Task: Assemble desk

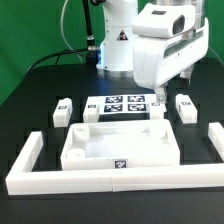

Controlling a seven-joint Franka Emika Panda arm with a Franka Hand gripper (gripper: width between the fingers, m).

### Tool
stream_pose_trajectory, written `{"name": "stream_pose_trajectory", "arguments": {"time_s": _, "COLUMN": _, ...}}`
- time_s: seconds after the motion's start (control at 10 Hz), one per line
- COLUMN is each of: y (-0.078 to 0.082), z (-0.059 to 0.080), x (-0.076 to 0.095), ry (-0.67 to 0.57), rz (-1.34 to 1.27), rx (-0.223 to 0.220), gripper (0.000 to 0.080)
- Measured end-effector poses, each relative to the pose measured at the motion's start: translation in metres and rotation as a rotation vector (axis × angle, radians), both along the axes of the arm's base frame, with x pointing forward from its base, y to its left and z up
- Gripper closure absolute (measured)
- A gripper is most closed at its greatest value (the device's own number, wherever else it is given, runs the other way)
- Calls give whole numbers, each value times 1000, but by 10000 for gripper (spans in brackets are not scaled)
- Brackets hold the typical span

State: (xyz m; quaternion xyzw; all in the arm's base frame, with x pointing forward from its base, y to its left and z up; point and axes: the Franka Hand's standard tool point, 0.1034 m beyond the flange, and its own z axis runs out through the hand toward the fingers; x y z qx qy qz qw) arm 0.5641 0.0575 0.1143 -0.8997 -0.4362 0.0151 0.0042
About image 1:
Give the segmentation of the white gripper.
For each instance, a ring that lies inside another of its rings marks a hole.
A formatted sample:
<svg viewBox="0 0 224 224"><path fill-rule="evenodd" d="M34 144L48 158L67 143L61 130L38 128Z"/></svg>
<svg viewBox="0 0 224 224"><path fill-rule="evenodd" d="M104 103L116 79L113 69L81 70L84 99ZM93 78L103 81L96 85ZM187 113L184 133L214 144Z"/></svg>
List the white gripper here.
<svg viewBox="0 0 224 224"><path fill-rule="evenodd" d="M180 73L191 79L194 64L208 50L209 23L204 3L148 3L134 19L135 82L155 89L159 103L167 100L163 84Z"/></svg>

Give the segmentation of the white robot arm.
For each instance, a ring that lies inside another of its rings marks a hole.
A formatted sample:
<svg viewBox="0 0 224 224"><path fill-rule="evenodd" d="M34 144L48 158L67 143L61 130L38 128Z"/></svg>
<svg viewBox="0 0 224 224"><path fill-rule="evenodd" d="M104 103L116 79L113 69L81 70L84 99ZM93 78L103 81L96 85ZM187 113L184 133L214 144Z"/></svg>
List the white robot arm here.
<svg viewBox="0 0 224 224"><path fill-rule="evenodd" d="M160 103L168 81L177 75L189 79L207 53L206 0L148 0L142 10L138 0L93 1L103 5L105 21L98 72L131 76L154 90Z"/></svg>

